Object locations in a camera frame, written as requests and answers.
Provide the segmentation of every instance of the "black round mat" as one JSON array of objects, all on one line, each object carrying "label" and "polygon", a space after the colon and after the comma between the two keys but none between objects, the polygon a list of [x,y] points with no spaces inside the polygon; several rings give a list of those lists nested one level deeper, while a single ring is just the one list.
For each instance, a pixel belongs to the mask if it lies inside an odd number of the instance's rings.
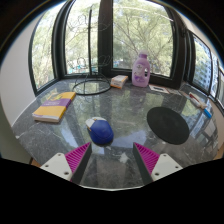
[{"label": "black round mat", "polygon": [[189,127],[177,112],[166,107],[154,107],[147,114],[152,131],[162,140],[179,145],[187,141]]}]

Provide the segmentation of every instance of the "white box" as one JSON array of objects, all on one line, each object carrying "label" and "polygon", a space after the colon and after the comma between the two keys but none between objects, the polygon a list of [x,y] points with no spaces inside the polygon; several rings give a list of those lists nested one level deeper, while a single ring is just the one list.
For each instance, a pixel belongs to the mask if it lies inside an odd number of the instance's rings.
[{"label": "white box", "polygon": [[128,76],[118,75],[111,79],[110,85],[119,89],[122,89],[125,82],[128,80]]}]

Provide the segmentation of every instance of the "white wall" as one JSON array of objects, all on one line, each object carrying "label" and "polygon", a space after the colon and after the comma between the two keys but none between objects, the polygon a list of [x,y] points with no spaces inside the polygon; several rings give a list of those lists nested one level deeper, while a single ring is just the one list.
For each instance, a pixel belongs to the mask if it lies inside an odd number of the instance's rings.
[{"label": "white wall", "polygon": [[35,100],[31,85],[28,50],[32,32],[41,15],[30,22],[8,50],[0,72],[0,97],[8,122],[12,126],[20,114]]}]

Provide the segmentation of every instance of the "plastic bottle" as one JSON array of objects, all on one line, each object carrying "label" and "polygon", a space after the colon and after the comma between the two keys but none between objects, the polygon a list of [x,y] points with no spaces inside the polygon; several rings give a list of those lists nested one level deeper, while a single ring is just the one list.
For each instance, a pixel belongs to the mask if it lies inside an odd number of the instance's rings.
[{"label": "plastic bottle", "polygon": [[139,87],[146,87],[149,84],[150,64],[147,61],[147,51],[139,52],[139,57],[135,61],[132,69],[132,84]]}]

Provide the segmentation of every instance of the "window pane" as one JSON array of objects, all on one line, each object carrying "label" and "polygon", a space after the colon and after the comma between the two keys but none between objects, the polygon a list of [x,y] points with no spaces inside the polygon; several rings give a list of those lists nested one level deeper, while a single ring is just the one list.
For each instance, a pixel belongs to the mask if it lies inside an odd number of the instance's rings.
[{"label": "window pane", "polygon": [[139,50],[147,50],[150,72],[170,76],[173,33],[164,7],[143,0],[114,0],[113,67],[132,69]]},{"label": "window pane", "polygon": [[211,57],[209,48],[194,36],[195,72],[193,82],[208,92],[211,78]]},{"label": "window pane", "polygon": [[65,57],[67,72],[89,72],[88,59],[88,23],[89,11],[91,16],[91,64],[92,71],[97,71],[97,23],[100,0],[76,0],[68,16],[65,34]]},{"label": "window pane", "polygon": [[215,97],[218,86],[218,59],[213,53],[212,53],[212,63],[213,63],[213,79],[212,79],[211,95]]},{"label": "window pane", "polygon": [[61,3],[44,14],[34,35],[32,68],[37,89],[54,79],[51,60],[51,38],[56,16],[63,5],[64,3]]},{"label": "window pane", "polygon": [[220,72],[221,74],[221,83],[220,83],[220,91],[218,95],[218,100],[222,107],[224,108],[224,74]]}]

